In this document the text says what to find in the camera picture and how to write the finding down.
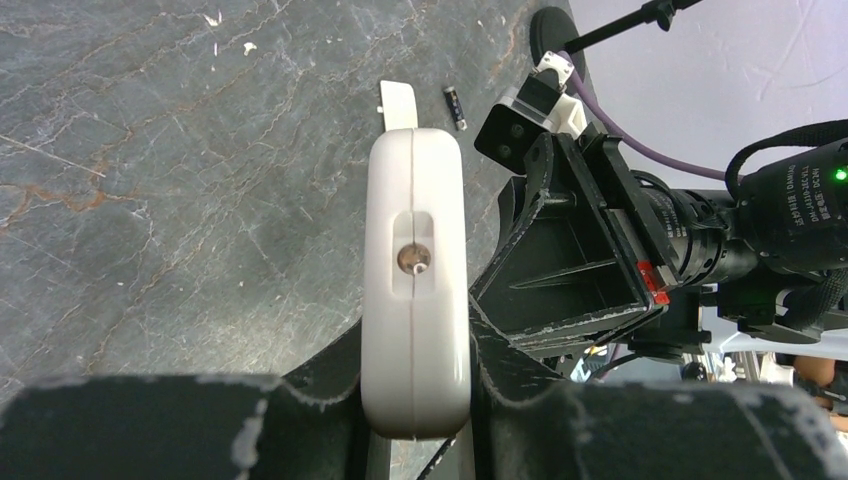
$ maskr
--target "white paper tab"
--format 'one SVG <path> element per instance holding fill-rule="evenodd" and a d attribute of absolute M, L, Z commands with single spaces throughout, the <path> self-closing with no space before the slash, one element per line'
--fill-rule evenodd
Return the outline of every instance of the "white paper tab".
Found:
<path fill-rule="evenodd" d="M 380 98 L 383 102 L 383 121 L 386 131 L 418 128 L 418 108 L 415 91 L 408 83 L 380 81 Z"/>

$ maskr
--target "white wall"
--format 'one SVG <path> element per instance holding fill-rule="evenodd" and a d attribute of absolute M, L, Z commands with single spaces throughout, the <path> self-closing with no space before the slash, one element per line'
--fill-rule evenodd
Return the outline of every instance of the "white wall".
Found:
<path fill-rule="evenodd" d="M 587 32 L 644 1 L 570 4 Z M 754 141 L 848 118 L 846 21 L 845 0 L 703 0 L 679 12 L 668 33 L 644 25 L 590 47 L 586 58 L 601 105 L 625 130 L 669 156 L 724 170 Z M 623 151 L 632 167 L 673 187 L 721 187 Z"/>

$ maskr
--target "black battery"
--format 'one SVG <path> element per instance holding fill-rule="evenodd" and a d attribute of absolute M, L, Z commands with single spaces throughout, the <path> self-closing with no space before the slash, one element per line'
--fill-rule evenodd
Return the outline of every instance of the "black battery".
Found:
<path fill-rule="evenodd" d="M 462 113 L 462 104 L 459 103 L 459 97 L 456 95 L 456 89 L 448 87 L 443 90 L 445 101 L 448 104 L 448 110 L 451 112 L 457 130 L 465 130 L 468 124 L 465 122 L 465 115 Z"/>

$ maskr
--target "gray marble surface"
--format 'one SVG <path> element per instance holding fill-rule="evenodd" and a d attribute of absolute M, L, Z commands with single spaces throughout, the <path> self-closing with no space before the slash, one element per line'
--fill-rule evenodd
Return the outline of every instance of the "gray marble surface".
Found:
<path fill-rule="evenodd" d="M 507 179 L 473 137 L 540 6 L 0 0 L 0 404 L 59 374 L 282 374 L 349 328 L 381 79 L 448 131 L 457 88 L 473 279 Z M 396 445 L 393 476 L 434 448 Z"/>

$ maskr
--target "metal screw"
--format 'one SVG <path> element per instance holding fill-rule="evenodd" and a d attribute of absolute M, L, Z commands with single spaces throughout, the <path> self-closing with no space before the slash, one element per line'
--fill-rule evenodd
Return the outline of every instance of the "metal screw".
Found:
<path fill-rule="evenodd" d="M 513 138 L 521 138 L 524 136 L 524 127 L 514 123 L 509 129 L 509 134 L 512 135 Z"/>
<path fill-rule="evenodd" d="M 501 158 L 509 158 L 512 156 L 512 149 L 506 145 L 501 145 L 498 147 L 498 156 Z"/>
<path fill-rule="evenodd" d="M 427 247 L 420 243 L 410 243 L 398 252 L 398 266 L 403 273 L 418 275 L 427 270 L 432 258 Z"/>

